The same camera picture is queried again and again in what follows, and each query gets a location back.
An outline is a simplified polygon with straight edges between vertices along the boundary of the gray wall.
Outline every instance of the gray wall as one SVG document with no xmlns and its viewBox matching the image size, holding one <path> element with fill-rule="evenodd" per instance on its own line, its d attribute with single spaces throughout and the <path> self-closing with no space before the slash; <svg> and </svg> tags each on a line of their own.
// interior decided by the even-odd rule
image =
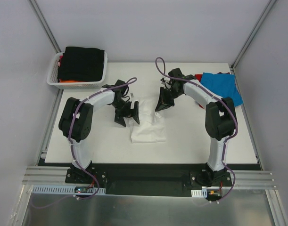
<svg viewBox="0 0 288 226">
<path fill-rule="evenodd" d="M 274 172 L 288 214 L 288 0 L 278 1 L 236 76 L 262 163 Z"/>
<path fill-rule="evenodd" d="M 0 0 L 0 226 L 37 157 L 56 90 L 46 84 L 54 55 L 26 0 Z"/>
<path fill-rule="evenodd" d="M 268 0 L 37 0 L 62 51 L 110 61 L 232 64 Z"/>
</svg>

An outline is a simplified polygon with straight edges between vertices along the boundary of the white tabletop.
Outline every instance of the white tabletop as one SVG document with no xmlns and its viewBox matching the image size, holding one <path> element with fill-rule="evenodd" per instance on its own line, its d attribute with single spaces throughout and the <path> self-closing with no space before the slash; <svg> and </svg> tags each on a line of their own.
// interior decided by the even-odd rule
<svg viewBox="0 0 288 226">
<path fill-rule="evenodd" d="M 167 63 L 166 72 L 179 67 L 183 74 L 227 73 L 228 64 L 221 63 Z M 108 63 L 104 84 L 115 84 L 117 79 L 138 81 L 130 85 L 136 98 L 158 99 L 160 79 L 154 63 Z M 97 89 L 64 90 L 56 122 L 52 131 L 46 163 L 71 163 L 72 156 L 66 137 L 58 129 L 58 123 L 68 98 L 84 98 Z M 182 95 L 175 106 L 164 110 L 166 142 L 132 144 L 130 129 L 114 122 L 115 109 L 105 106 L 94 113 L 91 133 L 85 139 L 92 149 L 93 163 L 205 163 L 210 150 L 210 137 L 205 129 L 205 110 L 195 101 Z M 256 157 L 241 107 L 236 108 L 239 133 L 229 143 L 227 163 L 256 164 Z"/>
</svg>

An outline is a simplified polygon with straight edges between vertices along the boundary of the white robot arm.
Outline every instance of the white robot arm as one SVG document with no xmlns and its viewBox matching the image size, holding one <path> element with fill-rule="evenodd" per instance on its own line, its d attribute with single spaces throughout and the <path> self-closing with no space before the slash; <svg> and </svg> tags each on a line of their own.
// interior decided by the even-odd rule
<svg viewBox="0 0 288 226">
<path fill-rule="evenodd" d="M 217 100 L 222 100 L 236 118 L 233 100 L 229 97 L 222 98 L 209 91 L 193 75 L 184 76 L 179 68 L 173 69 L 168 74 L 171 78 L 193 81 L 196 85 L 175 79 L 170 79 L 169 82 L 162 79 L 161 81 L 165 83 L 165 87 L 160 88 L 156 111 L 174 106 L 174 99 L 182 94 L 192 97 L 206 110 L 205 125 L 211 137 L 210 155 L 205 171 L 197 175 L 195 181 L 202 186 L 211 186 L 214 180 L 223 177 L 226 173 L 223 164 L 227 153 L 228 142 L 226 140 L 234 133 L 235 129 L 235 123 L 231 115 Z"/>
<path fill-rule="evenodd" d="M 86 169 L 91 163 L 91 154 L 89 148 L 86 148 L 84 139 L 91 131 L 93 113 L 106 105 L 115 107 L 115 122 L 126 127 L 124 118 L 132 117 L 138 124 L 139 120 L 139 103 L 134 102 L 134 108 L 131 109 L 131 101 L 125 101 L 123 98 L 127 95 L 129 88 L 124 81 L 118 80 L 114 86 L 105 85 L 98 91 L 98 95 L 87 97 L 84 100 L 69 98 L 64 107 L 59 129 L 63 135 L 69 138 L 69 144 L 73 145 L 73 166 L 77 169 Z M 82 103 L 77 113 L 74 124 L 72 120 L 77 106 Z"/>
</svg>

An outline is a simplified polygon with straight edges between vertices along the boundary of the metal frame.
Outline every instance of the metal frame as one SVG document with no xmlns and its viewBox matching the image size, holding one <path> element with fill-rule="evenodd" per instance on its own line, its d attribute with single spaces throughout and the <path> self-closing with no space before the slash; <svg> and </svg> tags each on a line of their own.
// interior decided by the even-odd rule
<svg viewBox="0 0 288 226">
<path fill-rule="evenodd" d="M 50 116 L 49 116 L 49 121 L 47 123 L 47 127 L 46 127 L 45 132 L 44 132 L 44 137 L 43 137 L 42 143 L 40 145 L 40 153 L 38 154 L 36 165 L 38 165 L 40 158 L 46 156 L 47 149 L 49 147 L 49 141 L 51 138 L 51 134 L 52 134 L 54 124 L 56 121 L 56 117 L 57 117 L 57 113 L 58 113 L 58 109 L 60 106 L 62 94 L 63 94 L 63 90 L 59 89 L 57 96 L 56 96 L 56 99 L 55 99 L 55 102 L 53 104 L 52 111 L 51 111 Z"/>
<path fill-rule="evenodd" d="M 39 22 L 41 23 L 54 50 L 57 53 L 61 52 L 61 49 L 47 21 L 44 18 L 44 15 L 38 6 L 38 3 L 36 2 L 36 0 L 28 0 L 28 1 L 35 15 L 37 16 Z M 273 7 L 276 5 L 277 2 L 278 0 L 269 0 L 268 4 L 266 5 L 265 9 L 260 15 L 258 21 L 256 22 L 253 30 L 251 31 L 249 37 L 247 38 L 245 44 L 243 45 L 241 51 L 237 55 L 234 63 L 232 64 L 231 66 L 232 73 L 234 73 L 234 69 L 238 65 L 239 61 L 245 54 L 246 50 L 250 46 L 254 37 L 260 30 L 265 19 L 267 18 L 267 16 L 269 15 L 269 13 L 271 12 L 271 10 L 273 9 Z M 60 90 L 57 94 L 57 97 L 54 103 L 54 108 L 50 115 L 50 121 L 48 122 L 46 131 L 45 131 L 44 140 L 42 141 L 42 145 L 40 147 L 40 154 L 37 159 L 37 163 L 39 162 L 40 158 L 44 158 L 46 155 L 50 136 L 51 136 L 51 131 L 55 123 L 61 96 L 62 96 L 62 91 Z M 255 145 L 254 137 L 252 135 L 251 127 L 247 119 L 245 107 L 243 107 L 242 110 L 246 119 L 250 137 L 253 143 L 253 147 L 255 149 L 257 158 L 260 160 L 260 156 L 257 152 L 257 148 Z M 67 169 L 68 167 L 38 167 L 38 166 L 28 167 L 26 170 L 25 177 L 22 182 L 23 185 L 22 185 L 20 196 L 13 210 L 14 214 L 12 215 L 8 225 L 9 226 L 22 225 L 24 216 L 26 214 L 27 204 L 29 202 L 30 195 L 32 193 L 33 185 L 55 185 L 55 186 L 67 185 L 65 183 Z M 285 211 L 281 205 L 281 200 L 280 200 L 279 193 L 277 190 L 277 184 L 273 178 L 272 173 L 268 171 L 246 171 L 246 170 L 242 170 L 242 171 L 236 170 L 235 173 L 236 173 L 236 178 L 237 178 L 235 189 L 265 190 L 275 224 L 277 226 L 288 226 L 288 221 L 285 215 Z"/>
<path fill-rule="evenodd" d="M 288 226 L 285 210 L 281 205 L 278 190 L 265 190 L 268 203 L 272 211 L 272 217 L 276 226 Z"/>
<path fill-rule="evenodd" d="M 235 74 L 235 70 L 230 67 L 230 72 L 231 72 L 231 74 L 235 75 L 236 87 L 237 87 L 237 89 L 238 89 L 238 92 L 239 92 L 240 95 L 242 96 L 241 87 L 240 87 L 239 84 L 238 84 L 238 81 L 237 81 L 238 77 L 237 77 L 237 75 Z M 263 166 L 262 166 L 262 158 L 261 158 L 261 155 L 260 155 L 259 152 L 258 152 L 258 148 L 257 148 L 256 142 L 255 142 L 255 139 L 254 139 L 253 132 L 252 132 L 252 127 L 251 127 L 251 124 L 250 124 L 250 122 L 249 122 L 249 120 L 248 120 L 245 103 L 242 104 L 241 109 L 242 109 L 243 116 L 244 116 L 244 119 L 245 119 L 246 124 L 247 124 L 247 130 L 248 130 L 249 136 L 250 136 L 250 138 L 251 138 L 251 142 L 252 142 L 253 149 L 254 149 L 254 152 L 255 152 L 255 155 L 256 155 L 256 158 L 257 158 L 257 162 L 259 163 L 261 169 L 263 169 Z"/>
<path fill-rule="evenodd" d="M 40 24 L 42 25 L 42 28 L 44 29 L 50 43 L 52 44 L 54 50 L 56 53 L 60 53 L 61 52 L 61 49 L 53 35 L 53 33 L 51 32 L 51 29 L 49 28 L 49 25 L 48 23 L 46 22 L 45 18 L 44 18 L 44 15 L 41 11 L 41 9 L 39 8 L 39 5 L 37 3 L 36 0 L 28 0 L 29 3 L 31 4 L 31 7 L 35 13 L 35 15 L 37 16 Z"/>
<path fill-rule="evenodd" d="M 234 63 L 232 64 L 232 69 L 233 70 L 237 67 L 239 61 L 241 60 L 241 58 L 243 57 L 243 55 L 247 51 L 248 47 L 250 46 L 250 44 L 252 43 L 253 39 L 255 38 L 255 36 L 257 35 L 258 31 L 260 30 L 261 26 L 263 25 L 265 19 L 267 18 L 267 16 L 269 15 L 269 13 L 271 12 L 271 10 L 273 9 L 273 7 L 276 5 L 277 2 L 278 2 L 278 0 L 269 0 L 269 2 L 267 3 L 267 5 L 264 8 L 262 14 L 260 15 L 260 17 L 258 18 L 256 24 L 254 25 L 253 30 L 251 31 L 251 33 L 248 36 L 246 42 L 244 43 L 243 47 L 241 48 L 241 51 L 238 53 Z"/>
<path fill-rule="evenodd" d="M 24 185 L 68 185 L 65 183 L 66 172 L 69 167 L 40 167 L 33 166 L 26 169 L 22 181 Z M 277 189 L 277 183 L 270 171 L 235 170 L 235 189 L 272 190 Z"/>
</svg>

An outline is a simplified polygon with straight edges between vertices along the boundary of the purple cable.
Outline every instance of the purple cable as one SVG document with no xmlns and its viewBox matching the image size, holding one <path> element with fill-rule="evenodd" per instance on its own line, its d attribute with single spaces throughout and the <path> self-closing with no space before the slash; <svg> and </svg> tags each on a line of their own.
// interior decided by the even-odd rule
<svg viewBox="0 0 288 226">
<path fill-rule="evenodd" d="M 164 72 L 162 72 L 158 65 L 157 65 L 157 60 L 161 60 L 163 62 L 163 65 L 164 65 Z M 235 133 L 232 135 L 232 136 L 229 136 L 228 138 L 225 139 L 224 141 L 224 144 L 223 144 L 223 151 L 222 151 L 222 164 L 224 165 L 224 167 L 229 170 L 232 174 L 233 174 L 233 177 L 234 177 L 234 180 L 233 180 L 233 184 L 230 188 L 230 190 L 220 199 L 222 200 L 223 198 L 225 198 L 231 191 L 232 189 L 234 188 L 235 186 L 235 182 L 236 182 L 236 175 L 234 173 L 234 171 L 232 171 L 224 162 L 224 156 L 225 156 L 225 152 L 226 152 L 226 142 L 230 139 L 232 139 L 233 137 L 235 137 L 237 134 L 238 134 L 238 124 L 237 124 L 237 121 L 236 121 L 236 118 L 235 116 L 233 115 L 233 113 L 231 112 L 231 110 L 228 108 L 228 106 L 221 100 L 219 99 L 218 97 L 214 97 L 212 93 L 210 93 L 205 87 L 201 86 L 201 85 L 198 85 L 198 83 L 195 83 L 193 81 L 189 81 L 189 80 L 186 80 L 186 79 L 180 79 L 180 78 L 175 78 L 175 77 L 171 77 L 169 75 L 166 75 L 166 65 L 165 65 L 165 61 L 163 58 L 161 57 L 157 57 L 155 59 L 155 65 L 156 65 L 156 68 L 157 70 L 165 77 L 169 78 L 169 79 L 174 79 L 174 80 L 179 80 L 179 81 L 184 81 L 184 82 L 188 82 L 188 83 L 191 83 L 199 88 L 201 88 L 206 94 L 208 94 L 209 96 L 211 96 L 212 98 L 214 98 L 215 100 L 219 101 L 223 106 L 224 108 L 228 111 L 228 113 L 230 114 L 230 116 L 232 117 L 233 121 L 234 121 L 234 124 L 235 124 Z"/>
<path fill-rule="evenodd" d="M 125 84 L 123 84 L 123 85 L 113 86 L 113 87 L 104 89 L 104 90 L 102 90 L 102 91 L 99 91 L 99 92 L 97 92 L 97 93 L 94 93 L 94 94 L 90 95 L 88 98 L 86 98 L 86 99 L 84 99 L 83 101 L 81 101 L 81 102 L 78 104 L 78 106 L 77 106 L 77 108 L 76 108 L 76 110 L 75 110 L 75 112 L 74 112 L 74 116 L 73 116 L 73 119 L 72 119 L 72 123 L 71 123 L 71 125 L 70 125 L 70 129 L 69 129 L 69 132 L 68 132 L 68 141 L 69 141 L 70 144 L 71 144 L 72 156 L 73 156 L 73 159 L 75 160 L 75 163 L 78 165 L 78 167 L 79 167 L 81 170 L 83 170 L 87 175 L 89 175 L 90 177 L 92 177 L 93 180 L 95 181 L 95 183 L 97 184 L 97 187 L 98 187 L 98 189 L 97 189 L 93 194 L 91 194 L 90 196 L 85 197 L 85 198 L 79 197 L 79 199 L 81 199 L 81 200 L 90 199 L 90 198 L 93 197 L 96 193 L 98 193 L 98 191 L 99 191 L 99 189 L 100 189 L 100 184 L 99 184 L 99 182 L 97 181 L 97 179 L 96 179 L 91 173 L 87 172 L 86 169 L 84 169 L 84 168 L 79 164 L 79 162 L 78 162 L 78 160 L 76 159 L 76 156 L 75 156 L 75 154 L 74 154 L 74 143 L 73 143 L 73 141 L 72 141 L 72 131 L 73 131 L 74 122 L 75 122 L 75 120 L 76 120 L 76 116 L 77 116 L 77 114 L 78 114 L 78 111 L 79 111 L 81 105 L 82 105 L 83 103 L 85 103 L 87 100 L 89 100 L 89 99 L 91 99 L 91 98 L 93 98 L 93 97 L 95 97 L 95 96 L 97 96 L 97 95 L 99 95 L 99 94 L 101 94 L 101 93 L 103 93 L 103 92 L 107 92 L 107 91 L 110 91 L 110 90 L 113 90 L 113 89 L 117 89 L 117 88 L 121 88 L 121 87 L 124 87 L 124 86 L 131 85 L 131 84 L 135 83 L 136 81 L 137 81 L 137 78 L 136 78 L 136 77 L 133 77 L 133 78 L 129 79 L 129 80 L 128 80 Z M 62 201 L 62 200 L 64 200 L 64 199 L 68 198 L 68 197 L 73 197 L 73 195 L 71 195 L 71 194 L 70 194 L 70 195 L 66 195 L 66 196 L 62 197 L 61 199 L 58 199 L 58 200 L 56 200 L 56 201 L 54 201 L 54 202 L 52 202 L 52 203 L 50 203 L 50 204 L 48 204 L 48 205 L 41 206 L 41 207 L 35 206 L 35 205 L 33 204 L 33 197 L 31 197 L 31 199 L 30 199 L 30 205 L 31 205 L 33 208 L 35 208 L 35 209 L 44 209 L 44 208 L 50 207 L 50 206 L 52 206 L 52 205 L 54 205 L 54 204 Z"/>
</svg>

